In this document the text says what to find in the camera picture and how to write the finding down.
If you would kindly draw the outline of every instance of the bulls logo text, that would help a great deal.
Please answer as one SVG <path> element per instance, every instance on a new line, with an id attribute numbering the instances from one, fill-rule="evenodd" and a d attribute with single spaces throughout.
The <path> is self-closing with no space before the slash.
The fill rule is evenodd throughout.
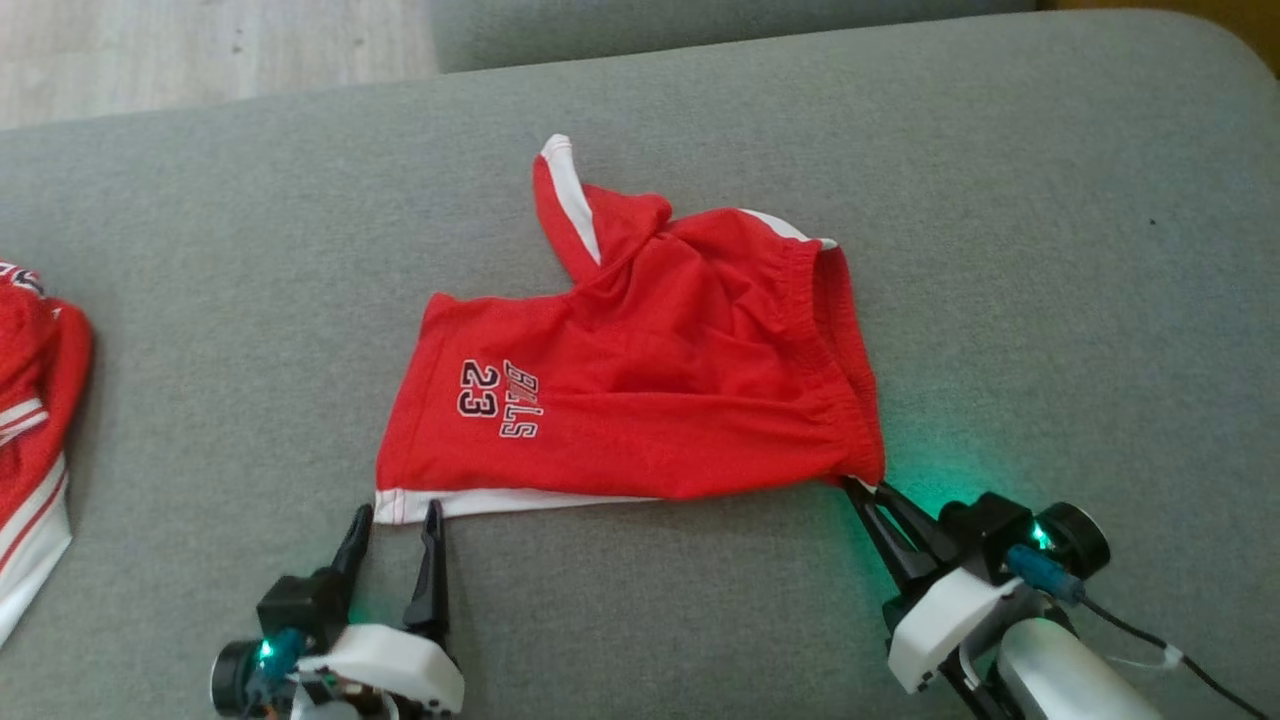
<path id="1" fill-rule="evenodd" d="M 534 375 L 509 360 L 502 361 L 502 372 L 493 365 L 466 360 L 458 384 L 458 414 L 463 418 L 502 416 L 499 437 L 538 437 L 538 418 L 543 409 L 538 405 L 538 378 Z"/>
<path id="2" fill-rule="evenodd" d="M 31 270 L 23 270 L 13 263 L 0 261 L 0 281 L 8 281 L 41 297 L 45 296 L 45 288 L 40 284 L 40 275 Z"/>

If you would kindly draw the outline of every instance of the wooden floor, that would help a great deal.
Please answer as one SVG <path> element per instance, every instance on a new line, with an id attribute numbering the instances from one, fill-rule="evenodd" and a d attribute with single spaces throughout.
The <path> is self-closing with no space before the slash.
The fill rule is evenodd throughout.
<path id="1" fill-rule="evenodd" d="M 428 0 L 0 0 L 0 129 L 436 72 Z"/>

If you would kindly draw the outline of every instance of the red jersey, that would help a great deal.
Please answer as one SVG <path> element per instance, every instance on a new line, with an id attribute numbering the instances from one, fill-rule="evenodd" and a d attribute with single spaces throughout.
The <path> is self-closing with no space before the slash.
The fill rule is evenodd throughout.
<path id="1" fill-rule="evenodd" d="M 72 539 L 61 450 L 90 345 L 79 309 L 0 261 L 0 644 Z"/>
<path id="2" fill-rule="evenodd" d="M 581 184 L 568 138 L 534 161 L 573 288 L 426 307 L 378 457 L 376 518 L 686 500 L 827 474 L 876 484 L 876 380 L 845 255 L 722 209 Z"/>

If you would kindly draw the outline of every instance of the gray couch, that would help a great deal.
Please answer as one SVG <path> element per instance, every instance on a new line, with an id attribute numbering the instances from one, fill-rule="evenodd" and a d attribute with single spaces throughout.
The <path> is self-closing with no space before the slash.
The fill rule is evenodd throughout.
<path id="1" fill-rule="evenodd" d="M 431 0 L 444 72 L 1025 12 L 1034 0 Z"/>
<path id="2" fill-rule="evenodd" d="M 0 254 L 97 329 L 76 541 L 0 716 L 209 717 L 276 575 L 326 561 L 430 293 L 568 281 L 530 161 L 838 238 L 897 486 L 1069 500 L 1093 596 L 1280 710 L 1280 94 L 1151 12 L 1010 14 L 0 133 Z M 884 665 L 891 583 L 820 484 L 449 527 L 466 717 L 964 717 Z M 357 596 L 396 621 L 415 528 Z M 1078 615 L 1103 653 L 1149 648 Z M 1125 673 L 1170 717 L 1231 710 Z"/>

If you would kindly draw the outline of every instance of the green led light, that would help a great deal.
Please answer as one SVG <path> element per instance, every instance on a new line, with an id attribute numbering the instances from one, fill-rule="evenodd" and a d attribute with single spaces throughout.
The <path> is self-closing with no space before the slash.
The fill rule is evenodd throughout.
<path id="1" fill-rule="evenodd" d="M 1050 539 L 1048 533 L 1046 533 L 1043 528 L 1039 527 L 1039 523 L 1032 525 L 1032 539 L 1039 543 L 1041 550 L 1048 550 L 1053 547 L 1053 541 Z"/>

